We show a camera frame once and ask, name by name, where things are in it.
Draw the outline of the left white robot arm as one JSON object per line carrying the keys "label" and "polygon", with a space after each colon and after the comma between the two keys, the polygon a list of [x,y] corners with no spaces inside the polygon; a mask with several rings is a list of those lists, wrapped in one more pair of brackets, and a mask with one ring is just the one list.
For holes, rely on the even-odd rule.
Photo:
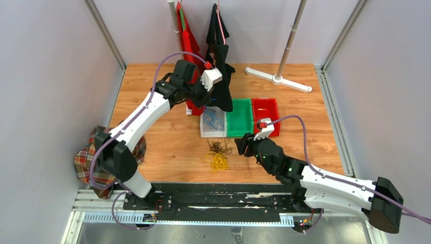
{"label": "left white robot arm", "polygon": [[143,209],[152,209],[156,197],[150,193],[152,186],[138,171],[133,150],[148,129],[174,106],[192,101],[196,107],[211,102],[211,93],[222,74],[210,63],[206,70],[195,78],[194,63],[186,60],[176,62],[174,70],[156,80],[144,101],[117,127],[108,133],[99,132],[95,137],[96,153],[90,165],[114,176],[128,192],[134,194],[136,203]]}

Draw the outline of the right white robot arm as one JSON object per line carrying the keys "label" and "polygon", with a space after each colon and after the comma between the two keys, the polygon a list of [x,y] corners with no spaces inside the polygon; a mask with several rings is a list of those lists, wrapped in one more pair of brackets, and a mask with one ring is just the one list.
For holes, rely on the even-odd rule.
{"label": "right white robot arm", "polygon": [[364,218],[386,233],[399,233],[404,199],[389,179],[362,180],[332,173],[290,157],[271,139],[255,139],[251,133],[234,142],[239,155],[255,158],[268,174],[291,187],[295,211],[308,207],[340,211]]}

